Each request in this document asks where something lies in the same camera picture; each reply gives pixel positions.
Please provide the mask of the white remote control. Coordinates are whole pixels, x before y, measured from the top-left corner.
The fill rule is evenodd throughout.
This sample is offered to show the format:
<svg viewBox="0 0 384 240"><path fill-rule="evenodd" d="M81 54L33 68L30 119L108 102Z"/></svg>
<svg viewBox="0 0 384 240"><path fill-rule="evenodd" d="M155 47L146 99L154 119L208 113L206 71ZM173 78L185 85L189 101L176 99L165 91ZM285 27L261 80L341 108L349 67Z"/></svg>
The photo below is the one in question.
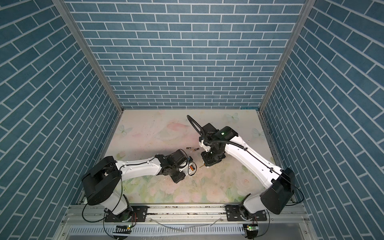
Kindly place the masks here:
<svg viewBox="0 0 384 240"><path fill-rule="evenodd" d="M187 173L189 176L193 176L197 172L197 165L194 162L190 162Z"/></svg>

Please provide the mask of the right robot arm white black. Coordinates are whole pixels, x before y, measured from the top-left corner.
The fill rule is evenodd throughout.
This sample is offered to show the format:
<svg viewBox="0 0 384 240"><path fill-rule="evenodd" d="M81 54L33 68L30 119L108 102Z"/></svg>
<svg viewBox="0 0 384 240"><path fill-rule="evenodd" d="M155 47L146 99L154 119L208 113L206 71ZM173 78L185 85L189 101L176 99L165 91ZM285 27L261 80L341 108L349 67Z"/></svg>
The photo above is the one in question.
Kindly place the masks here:
<svg viewBox="0 0 384 240"><path fill-rule="evenodd" d="M295 174L276 166L253 150L232 128L216 129L212 124L199 127L199 145L207 167L222 161L226 154L234 157L264 186L264 192L249 194L240 203L241 214L249 219L256 212L268 210L280 214L295 191Z"/></svg>

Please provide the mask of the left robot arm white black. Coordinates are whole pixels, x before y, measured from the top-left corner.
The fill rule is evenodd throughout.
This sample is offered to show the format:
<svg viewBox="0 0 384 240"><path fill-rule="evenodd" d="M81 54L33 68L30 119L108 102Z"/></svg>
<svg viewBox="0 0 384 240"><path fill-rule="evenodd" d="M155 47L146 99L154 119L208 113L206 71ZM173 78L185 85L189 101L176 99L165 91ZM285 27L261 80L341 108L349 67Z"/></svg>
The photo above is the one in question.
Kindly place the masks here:
<svg viewBox="0 0 384 240"><path fill-rule="evenodd" d="M181 149L167 156L155 155L137 161L105 157L82 177L87 203L89 206L102 205L117 216L130 207L123 191L116 190L123 181L144 176L169 176L177 184L186 177L192 163L192 157Z"/></svg>

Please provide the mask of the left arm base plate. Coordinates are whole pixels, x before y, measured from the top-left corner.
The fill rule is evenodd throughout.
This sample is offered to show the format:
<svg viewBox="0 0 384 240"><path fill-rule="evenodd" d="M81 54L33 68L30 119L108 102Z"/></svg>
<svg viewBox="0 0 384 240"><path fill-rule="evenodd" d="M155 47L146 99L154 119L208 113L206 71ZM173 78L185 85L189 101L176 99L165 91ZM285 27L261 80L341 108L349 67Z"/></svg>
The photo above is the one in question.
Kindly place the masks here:
<svg viewBox="0 0 384 240"><path fill-rule="evenodd" d="M114 215L110 210L106 213L105 222L107 223L139 223L145 222L148 206L131 206L118 215Z"/></svg>

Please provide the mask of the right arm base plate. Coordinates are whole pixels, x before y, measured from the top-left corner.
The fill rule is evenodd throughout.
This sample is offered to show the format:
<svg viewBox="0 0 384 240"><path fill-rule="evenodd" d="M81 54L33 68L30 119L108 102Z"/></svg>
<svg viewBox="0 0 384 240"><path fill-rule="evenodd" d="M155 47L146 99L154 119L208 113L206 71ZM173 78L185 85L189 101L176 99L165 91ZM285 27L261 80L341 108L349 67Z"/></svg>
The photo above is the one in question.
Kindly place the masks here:
<svg viewBox="0 0 384 240"><path fill-rule="evenodd" d="M258 211L256 213L250 213L244 206L240 204L225 205L227 221L239 222L239 221L266 221L267 216L265 211Z"/></svg>

